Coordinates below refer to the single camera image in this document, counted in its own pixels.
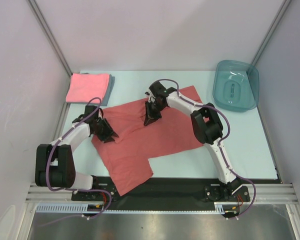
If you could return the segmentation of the red t shirt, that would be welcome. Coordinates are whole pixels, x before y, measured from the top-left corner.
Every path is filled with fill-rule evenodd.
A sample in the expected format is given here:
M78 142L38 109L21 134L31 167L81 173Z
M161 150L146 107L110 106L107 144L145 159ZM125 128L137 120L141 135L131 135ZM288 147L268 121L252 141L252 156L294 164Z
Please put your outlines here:
M153 176L149 159L202 147L189 116L167 107L162 118L144 125L146 99L104 109L104 116L118 134L112 142L91 140L120 196Z

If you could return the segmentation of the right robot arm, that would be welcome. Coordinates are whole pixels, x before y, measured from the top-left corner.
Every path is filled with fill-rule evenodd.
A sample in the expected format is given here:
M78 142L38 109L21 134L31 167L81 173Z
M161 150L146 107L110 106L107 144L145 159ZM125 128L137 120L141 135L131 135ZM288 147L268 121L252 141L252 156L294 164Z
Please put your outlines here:
M148 100L145 102L143 125L148 126L162 118L161 111L168 107L189 116L195 138L208 149L218 171L221 196L227 201L237 197L242 181L234 173L223 144L230 133L223 136L224 128L219 117L222 113L212 103L202 104L186 97L180 92L179 86L164 87L160 79L153 82L145 94Z

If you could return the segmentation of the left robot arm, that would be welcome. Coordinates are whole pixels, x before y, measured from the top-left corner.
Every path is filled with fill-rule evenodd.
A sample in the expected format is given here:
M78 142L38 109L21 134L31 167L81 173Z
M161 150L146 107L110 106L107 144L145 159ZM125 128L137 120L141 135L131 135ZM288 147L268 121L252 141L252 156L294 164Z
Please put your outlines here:
M119 135L96 105L86 105L84 113L72 121L70 129L49 144L36 149L35 184L50 191L75 190L89 200L100 195L97 177L76 171L73 153L89 137L102 143L113 142Z

